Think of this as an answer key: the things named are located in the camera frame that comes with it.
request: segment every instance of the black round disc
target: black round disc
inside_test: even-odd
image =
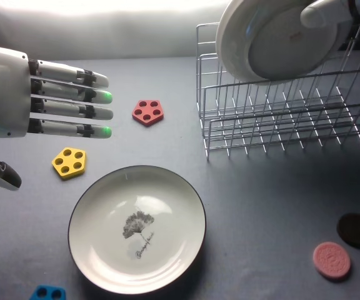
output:
[[[345,214],[337,224],[340,238],[352,247],[360,248],[360,214]]]

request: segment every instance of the dish rack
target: dish rack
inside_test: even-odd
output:
[[[196,101],[206,157],[212,150],[271,146],[286,151],[311,142],[360,141],[360,23],[338,51],[311,74],[289,81],[240,82],[221,65],[212,38],[219,23],[196,28]]]

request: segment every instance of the plate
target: plate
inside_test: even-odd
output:
[[[351,22],[308,29],[311,0],[233,0],[216,33],[216,52],[240,81],[282,81],[310,73],[346,40]]]
[[[153,166],[114,171],[96,181],[71,216],[69,249],[95,285],[148,293],[177,279],[206,232],[204,206],[179,175]]]

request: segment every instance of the gray table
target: gray table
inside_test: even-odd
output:
[[[28,135],[0,139],[0,160],[22,176],[18,192],[0,189],[0,300],[26,300],[38,284],[62,286],[69,300],[360,299],[360,251],[336,232],[338,218],[360,212],[360,144],[329,142],[306,151],[273,147],[213,152],[208,163],[195,105],[193,58],[71,61],[107,75],[114,95],[108,140]],[[150,128],[131,118],[140,99],[162,102],[165,119]],[[87,151],[86,173],[62,182],[51,161],[62,148]],[[68,222],[86,188],[124,166],[150,164],[186,178],[207,214],[204,247],[176,282],[146,296],[95,287],[68,250]],[[314,269],[323,241],[346,247],[353,272],[334,284]]]

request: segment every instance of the round hole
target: round hole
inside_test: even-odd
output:
[[[38,289],[37,297],[44,298],[45,296],[47,296],[47,289],[44,289],[43,287],[41,289]]]
[[[52,300],[59,300],[62,298],[62,293],[61,291],[55,290],[52,292]]]

